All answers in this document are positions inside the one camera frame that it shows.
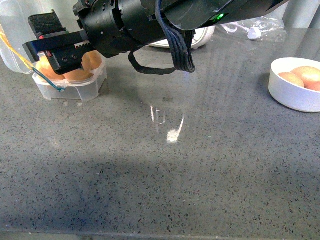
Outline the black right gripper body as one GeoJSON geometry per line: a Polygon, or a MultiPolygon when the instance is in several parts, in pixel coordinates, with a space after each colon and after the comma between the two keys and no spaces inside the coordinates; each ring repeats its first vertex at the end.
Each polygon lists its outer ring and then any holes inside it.
{"type": "Polygon", "coordinates": [[[147,16],[140,0],[79,0],[73,12],[91,45],[106,58],[165,38],[157,20],[147,16]]]}

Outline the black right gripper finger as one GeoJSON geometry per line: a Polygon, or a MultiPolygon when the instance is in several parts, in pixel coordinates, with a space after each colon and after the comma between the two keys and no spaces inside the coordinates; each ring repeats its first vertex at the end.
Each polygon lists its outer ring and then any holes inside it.
{"type": "Polygon", "coordinates": [[[46,35],[65,33],[67,31],[53,9],[49,13],[29,16],[28,23],[38,40],[46,35]]]}
{"type": "Polygon", "coordinates": [[[85,31],[40,33],[36,40],[26,42],[22,46],[32,63],[39,62],[40,54],[44,54],[58,75],[82,70],[83,56],[92,51],[92,44],[85,31]]]}

